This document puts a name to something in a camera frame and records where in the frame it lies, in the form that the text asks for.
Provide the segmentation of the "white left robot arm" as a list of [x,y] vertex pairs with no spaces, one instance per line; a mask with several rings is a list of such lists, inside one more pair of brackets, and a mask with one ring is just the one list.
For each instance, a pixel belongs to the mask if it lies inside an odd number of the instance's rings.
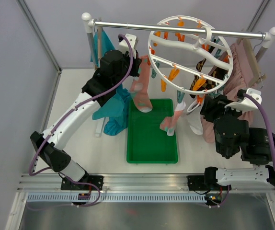
[[62,117],[45,131],[35,131],[30,136],[36,156],[48,165],[48,169],[63,175],[65,181],[78,190],[88,186],[89,174],[64,148],[78,128],[116,95],[116,89],[128,76],[138,75],[140,63],[141,59],[133,49],[107,51],[100,60],[99,68]]

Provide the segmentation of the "white striped sock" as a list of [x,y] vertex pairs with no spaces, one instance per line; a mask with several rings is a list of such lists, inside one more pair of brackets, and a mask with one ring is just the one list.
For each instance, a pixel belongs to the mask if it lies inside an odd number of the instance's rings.
[[186,112],[186,118],[189,123],[189,126],[196,135],[203,134],[200,111],[201,104],[198,103],[197,100],[194,100],[187,108]]

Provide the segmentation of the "pink patterned sock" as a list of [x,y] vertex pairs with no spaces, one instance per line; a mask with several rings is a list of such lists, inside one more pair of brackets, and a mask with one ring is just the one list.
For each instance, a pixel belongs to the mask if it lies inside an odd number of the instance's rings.
[[184,101],[182,101],[181,103],[178,103],[174,110],[173,116],[167,116],[161,122],[160,129],[165,131],[168,136],[174,135],[177,121],[179,117],[182,115],[185,108],[186,108],[186,103]]
[[148,55],[142,56],[141,59],[142,62],[138,69],[139,77],[134,77],[129,92],[135,107],[143,113],[148,113],[153,108],[148,95],[150,65]]

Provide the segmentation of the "brown argyle sock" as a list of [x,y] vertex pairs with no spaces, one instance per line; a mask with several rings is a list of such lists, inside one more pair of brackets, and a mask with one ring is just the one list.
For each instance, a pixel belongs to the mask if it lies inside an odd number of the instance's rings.
[[[196,65],[196,70],[197,70],[198,72],[202,72],[202,69],[203,69],[205,63],[206,63],[206,58],[204,58],[204,59],[202,59],[201,61],[199,61],[199,62],[197,63],[197,65]],[[214,72],[215,68],[216,68],[216,67],[213,66],[213,67],[211,68],[211,70],[208,72],[208,75],[211,75],[211,74]]]
[[[208,75],[211,77],[214,77],[216,79],[219,80],[223,80],[225,74],[227,74],[227,70],[221,69],[221,68],[215,68],[213,70],[211,70]],[[190,90],[194,90],[195,89],[195,84],[197,83],[199,77],[197,75],[194,75],[194,80],[191,84]],[[203,90],[210,90],[212,88],[214,88],[216,86],[216,83],[212,80],[205,80],[204,84],[201,85],[197,91],[203,91]]]

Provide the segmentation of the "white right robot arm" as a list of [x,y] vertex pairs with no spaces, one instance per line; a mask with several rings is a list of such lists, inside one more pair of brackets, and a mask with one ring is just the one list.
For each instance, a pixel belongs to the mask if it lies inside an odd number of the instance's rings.
[[241,160],[249,162],[253,167],[232,170],[207,167],[203,184],[208,190],[227,190],[245,185],[259,185],[275,190],[275,134],[272,133],[261,104],[247,93],[241,100],[248,100],[259,109],[265,128],[249,127],[247,120],[240,120],[239,116],[244,109],[232,108],[236,102],[224,95],[216,98],[206,96],[201,115],[206,121],[213,123],[216,152],[225,159],[240,152]]

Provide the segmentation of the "white round clip hanger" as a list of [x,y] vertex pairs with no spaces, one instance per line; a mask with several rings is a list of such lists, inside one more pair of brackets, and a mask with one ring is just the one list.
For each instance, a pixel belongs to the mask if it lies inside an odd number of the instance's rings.
[[[161,91],[167,87],[195,95],[218,91],[224,87],[233,71],[231,48],[224,37],[216,35],[210,24],[190,16],[172,16],[153,26],[149,38],[149,60],[153,71],[161,79]],[[196,70],[199,61],[206,58],[202,72]],[[208,75],[211,68],[227,70],[223,80]],[[194,75],[199,77],[195,89],[190,90]],[[205,80],[216,86],[197,91]]]

